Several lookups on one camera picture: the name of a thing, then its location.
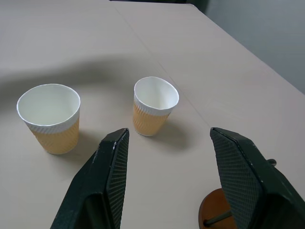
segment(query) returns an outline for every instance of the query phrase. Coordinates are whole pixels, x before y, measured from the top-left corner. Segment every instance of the cup rim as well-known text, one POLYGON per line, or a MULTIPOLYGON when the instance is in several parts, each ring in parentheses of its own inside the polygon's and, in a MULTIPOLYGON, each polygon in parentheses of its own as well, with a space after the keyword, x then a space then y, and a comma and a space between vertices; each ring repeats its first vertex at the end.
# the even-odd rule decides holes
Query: cup rim
POLYGON ((38 86, 36 86, 36 87, 33 87, 33 88, 27 90, 25 93, 23 93, 22 96, 20 96, 20 98, 19 98, 18 101, 17 101, 17 106, 16 106, 19 117, 20 117, 25 123, 28 123, 28 124, 34 125, 34 126, 40 126, 40 127, 57 126, 57 125, 61 125, 61 124, 65 123, 65 122, 67 122, 68 120, 70 120, 72 117, 74 117, 74 116, 78 113, 80 107, 81 107, 81 98, 80 98, 79 94, 78 94, 75 90, 73 90, 72 88, 70 88, 70 87, 68 87, 68 86, 65 86, 65 85, 63 85, 63 84, 59 84, 59 83, 41 84, 41 85, 38 85, 38 86), (65 87, 65 88, 67 88, 67 89, 73 91, 73 92, 77 95, 78 100, 79 100, 79 105, 78 105, 76 111, 75 111, 69 118, 67 118, 66 120, 64 120, 64 121, 62 121, 62 122, 59 122, 59 123, 51 124, 51 125, 40 125, 40 124, 31 123, 31 122, 25 120, 25 119, 21 116, 21 114, 20 114, 20 112, 19 112, 19 102, 20 102, 20 100, 26 95, 26 93, 30 92, 31 90, 34 90, 34 89, 37 88, 37 87, 42 87, 42 86, 47 86, 47 85, 56 85, 56 86, 60 86, 60 87, 65 87))
POLYGON ((135 83, 135 85, 134 85, 134 87, 133 87, 133 92, 134 92, 134 96, 137 98, 137 100, 138 100, 140 103, 144 104, 145 106, 147 106, 147 107, 149 107, 149 108, 152 108, 152 109, 155 109, 155 110, 158 110, 158 111, 165 111, 165 110, 172 109, 173 107, 175 107, 175 106, 178 104, 179 99, 180 99, 179 93, 178 93, 177 89, 176 89, 171 83, 167 82, 166 80, 164 80, 164 79, 162 79, 162 78, 156 77, 156 76, 147 76, 147 77, 144 77, 144 78, 139 79, 139 80, 135 83), (138 98, 138 96, 137 96, 137 94, 136 94, 136 92, 135 92, 135 87, 137 86, 138 82, 140 82, 141 80, 147 79, 147 78, 155 78, 155 79, 161 80, 161 81, 163 81, 164 83, 170 85, 171 88, 173 88, 173 90, 175 91, 175 93, 176 93, 176 95, 177 95, 177 101, 176 101, 175 105, 173 105, 173 106, 171 106, 171 107, 169 107, 169 108, 156 108, 156 107, 153 107, 153 106, 149 106, 149 105, 147 105, 146 103, 144 103, 143 101, 141 101, 141 99, 138 98))

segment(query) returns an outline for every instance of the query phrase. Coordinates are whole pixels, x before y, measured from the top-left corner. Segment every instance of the white table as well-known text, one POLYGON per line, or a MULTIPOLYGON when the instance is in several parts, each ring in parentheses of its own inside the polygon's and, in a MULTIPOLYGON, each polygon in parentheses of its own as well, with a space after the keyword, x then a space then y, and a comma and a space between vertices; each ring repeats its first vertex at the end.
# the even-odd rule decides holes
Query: white table
POLYGON ((305 97, 192 5, 106 0, 0 3, 0 228, 49 228, 69 184, 109 132, 131 131, 122 229, 197 229, 220 187, 210 127, 252 139, 305 197, 305 97), (180 102, 154 138, 132 126, 134 83, 171 82, 180 102), (81 96, 81 138, 45 153, 15 106, 62 83, 81 96))

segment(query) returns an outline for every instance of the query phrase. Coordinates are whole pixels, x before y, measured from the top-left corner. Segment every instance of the paper cup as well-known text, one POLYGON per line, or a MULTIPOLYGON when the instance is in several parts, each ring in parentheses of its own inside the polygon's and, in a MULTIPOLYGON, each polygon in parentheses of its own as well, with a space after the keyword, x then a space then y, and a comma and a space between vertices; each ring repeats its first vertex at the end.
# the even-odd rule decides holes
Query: paper cup
POLYGON ((17 102, 17 112, 51 154, 72 150, 79 138, 80 96, 60 84, 45 84, 24 93, 17 102))
POLYGON ((143 136, 153 136, 163 126, 179 94, 169 82, 158 77, 140 79, 134 86, 133 125, 143 136))

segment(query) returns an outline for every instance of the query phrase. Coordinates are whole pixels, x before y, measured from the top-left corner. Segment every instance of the table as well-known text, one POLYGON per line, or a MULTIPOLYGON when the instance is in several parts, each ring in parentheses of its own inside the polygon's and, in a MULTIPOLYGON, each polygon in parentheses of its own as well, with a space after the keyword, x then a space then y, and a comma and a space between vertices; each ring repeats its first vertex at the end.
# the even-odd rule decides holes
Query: table
POLYGON ((252 139, 305 197, 305 97, 192 5, 107 0, 0 3, 0 228, 48 228, 109 132, 130 128, 122 229, 196 229, 220 187, 212 126, 252 139), (171 82, 180 102, 156 137, 132 126, 133 85, 171 82), (42 83, 81 96, 80 141, 45 153, 17 99, 42 83))

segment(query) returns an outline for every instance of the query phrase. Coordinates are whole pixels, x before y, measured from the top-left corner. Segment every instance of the wooden base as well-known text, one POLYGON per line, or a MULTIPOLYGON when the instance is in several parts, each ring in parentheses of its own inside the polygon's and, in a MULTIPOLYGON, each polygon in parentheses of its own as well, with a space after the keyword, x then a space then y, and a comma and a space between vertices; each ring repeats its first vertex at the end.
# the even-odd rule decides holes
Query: wooden base
POLYGON ((221 188, 214 190, 202 201, 199 208, 199 228, 200 229, 237 229, 233 217, 221 220, 210 227, 205 227, 203 222, 207 219, 219 216, 230 210, 230 205, 225 199, 221 188))

